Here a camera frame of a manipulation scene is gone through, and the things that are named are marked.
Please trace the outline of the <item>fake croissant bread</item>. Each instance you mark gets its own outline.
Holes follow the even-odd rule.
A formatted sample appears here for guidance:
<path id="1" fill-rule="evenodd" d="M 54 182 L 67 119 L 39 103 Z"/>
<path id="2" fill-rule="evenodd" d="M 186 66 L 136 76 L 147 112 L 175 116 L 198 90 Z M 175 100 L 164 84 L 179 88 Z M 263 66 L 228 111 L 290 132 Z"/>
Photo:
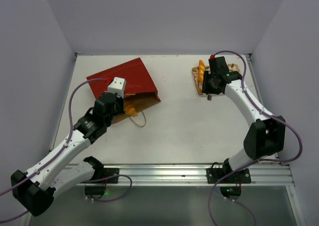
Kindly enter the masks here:
<path id="1" fill-rule="evenodd" d="M 135 107 L 129 101 L 125 102 L 124 111 L 125 111 L 125 114 L 128 116 L 137 116 L 138 115 Z"/>

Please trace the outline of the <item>fake orange bread loaf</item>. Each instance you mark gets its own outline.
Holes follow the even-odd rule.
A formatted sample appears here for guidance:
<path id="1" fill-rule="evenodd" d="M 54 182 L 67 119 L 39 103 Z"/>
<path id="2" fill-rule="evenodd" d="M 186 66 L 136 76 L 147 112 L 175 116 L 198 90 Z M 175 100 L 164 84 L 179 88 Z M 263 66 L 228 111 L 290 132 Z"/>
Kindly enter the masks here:
<path id="1" fill-rule="evenodd" d="M 197 79 L 198 79 L 198 83 L 201 85 L 203 85 L 204 71 L 205 71 L 205 64 L 202 60 L 199 60 Z"/>

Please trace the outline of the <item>red paper bag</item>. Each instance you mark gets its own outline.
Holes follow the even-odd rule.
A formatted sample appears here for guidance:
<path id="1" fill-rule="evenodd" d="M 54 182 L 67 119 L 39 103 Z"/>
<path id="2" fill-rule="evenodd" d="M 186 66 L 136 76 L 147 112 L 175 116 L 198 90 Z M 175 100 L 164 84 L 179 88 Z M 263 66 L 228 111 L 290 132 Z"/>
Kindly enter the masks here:
<path id="1" fill-rule="evenodd" d="M 137 113 L 141 113 L 160 102 L 158 90 L 141 58 L 98 72 L 88 76 L 86 79 L 103 78 L 113 80 L 115 77 L 126 80 L 125 102 L 129 101 L 135 107 Z M 126 114 L 118 115 L 113 123 L 118 123 L 129 117 Z"/>

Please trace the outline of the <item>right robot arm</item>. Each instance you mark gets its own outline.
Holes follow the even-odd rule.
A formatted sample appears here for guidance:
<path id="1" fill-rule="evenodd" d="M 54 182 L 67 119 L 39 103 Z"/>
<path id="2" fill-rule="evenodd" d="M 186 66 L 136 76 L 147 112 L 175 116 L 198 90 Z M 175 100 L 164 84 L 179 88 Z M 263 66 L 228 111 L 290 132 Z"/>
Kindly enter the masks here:
<path id="1" fill-rule="evenodd" d="M 272 113 L 252 96 L 250 90 L 237 71 L 229 71 L 224 57 L 211 56 L 210 70 L 203 73 L 202 92 L 206 95 L 226 95 L 239 109 L 245 118 L 249 129 L 243 140 L 243 149 L 226 159 L 222 169 L 212 174 L 218 179 L 223 177 L 226 182 L 234 182 L 240 176 L 238 168 L 271 156 L 283 150 L 285 126 L 270 118 Z"/>

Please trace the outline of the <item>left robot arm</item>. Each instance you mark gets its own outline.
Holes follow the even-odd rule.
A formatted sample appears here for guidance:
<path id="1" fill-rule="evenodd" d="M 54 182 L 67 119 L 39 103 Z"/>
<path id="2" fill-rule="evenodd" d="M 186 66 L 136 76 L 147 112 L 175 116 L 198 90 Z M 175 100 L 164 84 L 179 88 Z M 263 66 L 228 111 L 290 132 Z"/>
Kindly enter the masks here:
<path id="1" fill-rule="evenodd" d="M 25 172 L 17 170 L 12 174 L 12 194 L 33 216 L 44 213 L 58 195 L 78 183 L 102 180 L 103 164 L 92 156 L 68 171 L 64 168 L 106 133 L 117 115 L 124 114 L 124 102 L 118 94 L 101 94 L 57 148 Z"/>

